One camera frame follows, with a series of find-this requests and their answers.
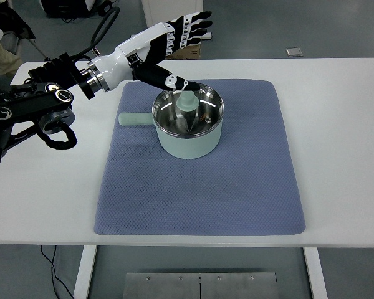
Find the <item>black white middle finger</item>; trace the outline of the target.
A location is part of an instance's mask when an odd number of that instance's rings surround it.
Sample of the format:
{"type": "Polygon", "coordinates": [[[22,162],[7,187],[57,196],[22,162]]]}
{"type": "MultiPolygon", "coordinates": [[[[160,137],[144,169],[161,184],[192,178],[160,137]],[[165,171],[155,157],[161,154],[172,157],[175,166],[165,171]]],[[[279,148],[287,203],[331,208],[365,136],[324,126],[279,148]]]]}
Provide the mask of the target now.
{"type": "Polygon", "coordinates": [[[168,40],[175,38],[176,40],[181,39],[190,39],[193,37],[201,37],[208,32],[207,29],[195,29],[192,31],[184,30],[184,29],[177,29],[174,32],[168,34],[168,40]]]}

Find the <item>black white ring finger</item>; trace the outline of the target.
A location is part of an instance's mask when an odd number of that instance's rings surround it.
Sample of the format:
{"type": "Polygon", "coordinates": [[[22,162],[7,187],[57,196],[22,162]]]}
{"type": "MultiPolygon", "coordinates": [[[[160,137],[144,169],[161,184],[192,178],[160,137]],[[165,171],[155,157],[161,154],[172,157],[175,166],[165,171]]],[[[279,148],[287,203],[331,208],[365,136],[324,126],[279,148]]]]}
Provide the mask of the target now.
{"type": "Polygon", "coordinates": [[[207,29],[209,28],[211,25],[213,24],[212,21],[199,21],[197,24],[193,24],[193,25],[187,25],[187,26],[176,26],[176,27],[173,27],[175,30],[177,29],[184,29],[184,30],[189,30],[189,31],[192,31],[192,30],[195,30],[195,29],[207,29]]]}

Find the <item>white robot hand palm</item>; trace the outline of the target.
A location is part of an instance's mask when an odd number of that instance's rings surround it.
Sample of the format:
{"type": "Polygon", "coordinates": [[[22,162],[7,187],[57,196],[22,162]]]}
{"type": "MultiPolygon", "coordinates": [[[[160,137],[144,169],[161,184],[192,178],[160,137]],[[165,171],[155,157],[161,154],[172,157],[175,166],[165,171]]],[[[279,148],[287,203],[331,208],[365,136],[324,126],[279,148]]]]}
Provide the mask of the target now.
{"type": "Polygon", "coordinates": [[[168,34],[175,29],[167,22],[161,22],[151,29],[162,29],[155,38],[145,40],[139,34],[116,46],[115,50],[98,56],[89,63],[88,71],[102,90],[115,89],[124,80],[133,80],[133,67],[138,64],[158,65],[165,59],[168,34]]]}

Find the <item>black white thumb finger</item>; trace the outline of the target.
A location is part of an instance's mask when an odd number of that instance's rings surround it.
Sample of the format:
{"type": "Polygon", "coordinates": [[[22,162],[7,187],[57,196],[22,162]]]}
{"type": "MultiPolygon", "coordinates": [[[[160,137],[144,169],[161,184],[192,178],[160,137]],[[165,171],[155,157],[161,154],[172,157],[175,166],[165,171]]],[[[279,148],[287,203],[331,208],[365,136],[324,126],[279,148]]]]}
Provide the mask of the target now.
{"type": "Polygon", "coordinates": [[[133,67],[133,77],[141,82],[167,91],[198,91],[197,82],[187,81],[159,65],[138,64],[133,67]]]}

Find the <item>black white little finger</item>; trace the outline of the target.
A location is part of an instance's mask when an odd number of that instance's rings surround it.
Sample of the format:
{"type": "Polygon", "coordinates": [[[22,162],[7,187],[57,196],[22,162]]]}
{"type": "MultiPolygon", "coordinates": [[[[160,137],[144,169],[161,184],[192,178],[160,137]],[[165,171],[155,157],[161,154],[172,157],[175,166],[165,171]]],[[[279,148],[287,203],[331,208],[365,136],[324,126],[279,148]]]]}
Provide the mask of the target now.
{"type": "Polygon", "coordinates": [[[187,14],[184,16],[180,16],[177,19],[173,19],[168,21],[168,24],[171,24],[173,27],[176,26],[187,26],[197,24],[199,21],[204,21],[208,19],[212,15],[211,11],[201,11],[201,12],[194,12],[191,14],[187,14]]]}

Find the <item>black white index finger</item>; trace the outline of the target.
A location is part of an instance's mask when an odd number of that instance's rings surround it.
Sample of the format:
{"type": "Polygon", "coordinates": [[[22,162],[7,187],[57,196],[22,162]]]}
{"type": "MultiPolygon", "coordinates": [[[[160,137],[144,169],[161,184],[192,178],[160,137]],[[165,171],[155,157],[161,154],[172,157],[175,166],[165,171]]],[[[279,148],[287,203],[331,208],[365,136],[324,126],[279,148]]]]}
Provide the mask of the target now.
{"type": "Polygon", "coordinates": [[[186,49],[189,46],[200,45],[202,42],[201,37],[193,37],[190,39],[176,40],[175,38],[169,39],[166,45],[166,54],[175,54],[179,50],[186,49]]]}

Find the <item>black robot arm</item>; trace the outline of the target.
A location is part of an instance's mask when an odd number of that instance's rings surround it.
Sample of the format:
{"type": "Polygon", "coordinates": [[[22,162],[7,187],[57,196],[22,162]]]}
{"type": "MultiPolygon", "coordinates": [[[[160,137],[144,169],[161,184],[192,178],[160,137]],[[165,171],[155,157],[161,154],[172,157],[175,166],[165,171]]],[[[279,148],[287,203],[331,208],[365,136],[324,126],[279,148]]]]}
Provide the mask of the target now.
{"type": "Polygon", "coordinates": [[[199,84],[187,81],[159,63],[179,49],[201,43],[212,22],[210,11],[194,12],[160,22],[116,46],[105,56],[92,59],[83,70],[75,63],[83,52],[59,58],[29,71],[24,85],[0,90],[0,162],[7,151],[33,135],[50,148],[73,148],[77,139],[70,128],[74,96],[79,86],[91,99],[99,90],[112,91],[126,80],[139,80],[167,91],[196,91],[199,84]]]}

